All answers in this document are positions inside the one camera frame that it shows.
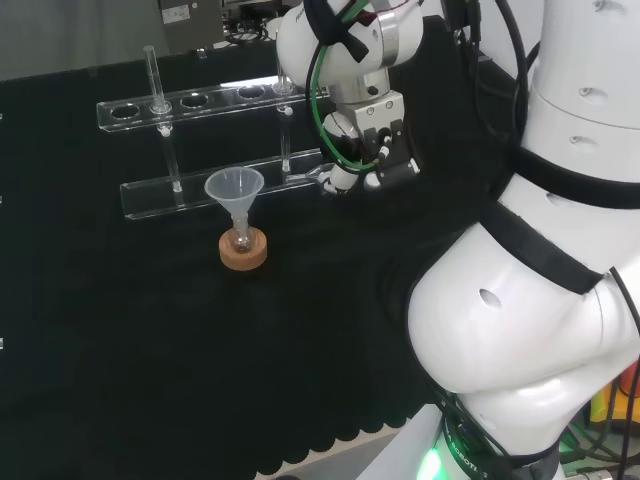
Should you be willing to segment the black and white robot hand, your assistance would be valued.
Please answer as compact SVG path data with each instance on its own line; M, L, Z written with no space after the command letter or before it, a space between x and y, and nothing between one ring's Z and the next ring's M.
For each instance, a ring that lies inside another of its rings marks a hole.
M403 96L391 90L366 102L339 104L323 129L342 159L320 175L328 193L341 195L360 183L370 192L406 182L420 172L404 125Z

